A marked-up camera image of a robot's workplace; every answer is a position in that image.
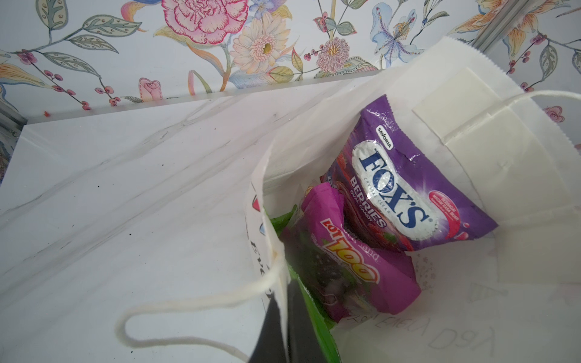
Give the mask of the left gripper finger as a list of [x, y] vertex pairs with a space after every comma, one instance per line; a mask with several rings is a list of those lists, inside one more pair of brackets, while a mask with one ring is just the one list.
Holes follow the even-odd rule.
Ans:
[[287, 318], [271, 299], [259, 339], [249, 363], [324, 363], [327, 361], [316, 337], [300, 284], [287, 286]]

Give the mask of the green chips bag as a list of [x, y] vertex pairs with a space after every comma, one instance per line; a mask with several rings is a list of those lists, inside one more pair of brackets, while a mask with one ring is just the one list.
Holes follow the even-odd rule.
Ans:
[[340, 362], [332, 323], [321, 304], [304, 285], [292, 265], [288, 308], [288, 347], [291, 362]]

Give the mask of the magenta purple snack bag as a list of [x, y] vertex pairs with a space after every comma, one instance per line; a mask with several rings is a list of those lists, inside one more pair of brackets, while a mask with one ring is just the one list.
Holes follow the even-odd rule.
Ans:
[[360, 313], [401, 313], [422, 292], [412, 259], [352, 235], [344, 206], [330, 184], [312, 187], [280, 233], [287, 261], [334, 322]]

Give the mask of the purple white snack packet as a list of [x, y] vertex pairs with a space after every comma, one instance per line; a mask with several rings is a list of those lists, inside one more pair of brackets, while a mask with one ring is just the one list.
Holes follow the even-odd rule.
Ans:
[[374, 248], [413, 252], [498, 226], [401, 130], [385, 95], [361, 110], [321, 180], [344, 196], [349, 230]]

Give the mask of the white paper bag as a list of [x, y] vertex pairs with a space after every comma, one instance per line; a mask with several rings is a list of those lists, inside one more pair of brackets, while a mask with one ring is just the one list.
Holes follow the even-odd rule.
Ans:
[[132, 308], [117, 338], [132, 348], [210, 346], [249, 362], [271, 299], [287, 318], [280, 233], [306, 193], [327, 183], [361, 110], [382, 95], [401, 130], [498, 226], [476, 240], [385, 250], [412, 259], [422, 292], [396, 315], [328, 317], [340, 362], [578, 362], [580, 305], [567, 299], [580, 295], [579, 153], [534, 93], [450, 38], [280, 129], [245, 204], [258, 280]]

